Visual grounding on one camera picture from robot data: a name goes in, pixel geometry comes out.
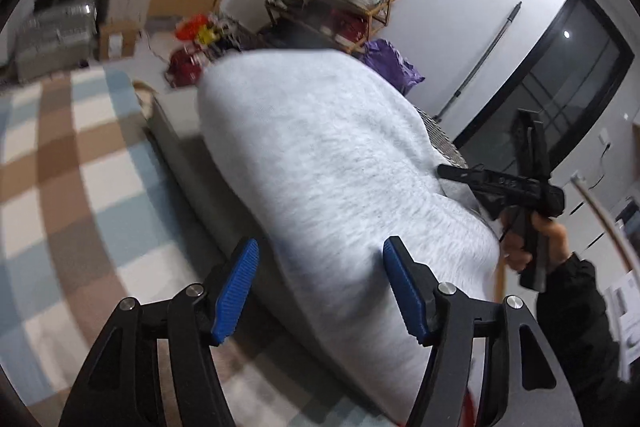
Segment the person's right forearm black sleeve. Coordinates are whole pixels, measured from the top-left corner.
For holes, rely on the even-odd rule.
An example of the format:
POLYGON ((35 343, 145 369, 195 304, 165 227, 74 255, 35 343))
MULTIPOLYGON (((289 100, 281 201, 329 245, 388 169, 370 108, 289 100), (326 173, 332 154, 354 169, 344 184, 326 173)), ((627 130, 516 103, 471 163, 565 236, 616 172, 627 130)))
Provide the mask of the person's right forearm black sleeve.
POLYGON ((592 263, 569 257, 547 275, 537 321, 558 358, 586 426, 637 426, 639 383, 618 377, 620 346, 592 263))

